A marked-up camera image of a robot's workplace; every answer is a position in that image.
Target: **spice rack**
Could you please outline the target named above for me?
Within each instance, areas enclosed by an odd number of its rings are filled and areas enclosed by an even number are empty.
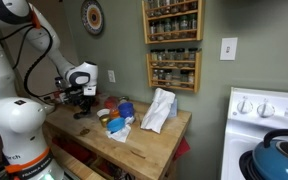
[[[152,60],[152,55],[151,54],[146,54],[146,65],[147,65],[147,74],[148,74],[148,85],[149,87],[161,87],[161,88],[169,88],[169,89],[179,89],[179,90],[187,90],[187,91],[193,91],[196,93],[199,88],[200,88],[200,79],[201,79],[201,57],[202,57],[202,51],[198,51],[195,55],[195,61],[192,60]],[[194,67],[182,67],[179,68],[177,66],[153,66],[152,63],[195,63]],[[189,82],[176,82],[179,83],[180,86],[166,86],[166,85],[161,85],[158,84],[159,82],[162,83],[175,83],[175,81],[172,80],[154,80],[153,79],[153,71],[154,69],[175,69],[175,70],[189,70],[189,71],[194,71],[194,82],[189,83]],[[191,87],[181,87],[182,84],[189,85]]]
[[[150,17],[148,14],[151,11],[162,10],[165,8],[172,8],[174,6],[181,6],[185,4],[197,3],[197,9],[194,10],[187,10],[185,12],[177,12],[177,13],[170,13],[160,16],[153,16]],[[203,29],[204,29],[204,3],[203,0],[190,0],[179,2],[176,4],[170,4],[167,6],[160,6],[159,8],[150,8],[149,3],[147,1],[142,1],[142,13],[143,13],[143,27],[144,27],[144,37],[145,37],[145,44],[155,44],[155,43],[166,43],[166,42],[184,42],[184,41],[200,41],[203,39]],[[197,28],[196,29],[188,29],[188,30],[178,30],[178,31],[171,31],[171,32],[163,32],[163,33],[151,33],[150,32],[150,23],[156,22],[165,18],[173,18],[173,17],[180,17],[182,15],[190,15],[196,14],[197,17]],[[185,37],[185,38],[174,38],[174,39],[164,39],[164,40],[151,40],[153,36],[164,36],[168,33],[190,33],[192,37]]]

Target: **electrical outlet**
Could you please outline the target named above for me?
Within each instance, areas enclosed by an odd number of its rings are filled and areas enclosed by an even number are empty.
[[[223,38],[220,60],[235,60],[237,38]]]
[[[114,71],[113,70],[108,70],[107,72],[108,72],[108,80],[110,82],[114,82],[115,83],[116,81],[115,81]]]

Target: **stove control panel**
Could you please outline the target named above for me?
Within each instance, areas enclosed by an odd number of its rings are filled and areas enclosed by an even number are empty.
[[[288,128],[288,93],[232,88],[228,120]]]

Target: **white stove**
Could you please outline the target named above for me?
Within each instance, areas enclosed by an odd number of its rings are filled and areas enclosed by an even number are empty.
[[[244,180],[239,158],[274,129],[288,129],[288,93],[232,88],[225,130],[222,180]]]

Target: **butcher block countertop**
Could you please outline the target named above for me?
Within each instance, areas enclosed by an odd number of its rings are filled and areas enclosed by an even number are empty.
[[[125,143],[107,137],[106,129],[101,126],[96,115],[100,107],[92,107],[90,117],[75,120],[73,114],[80,112],[77,107],[59,105],[47,116],[46,125],[119,166],[137,179],[163,179],[192,114],[178,110],[177,117],[167,119],[161,133],[158,134],[140,128],[150,104],[131,102],[134,105],[136,120],[131,125],[132,129]]]

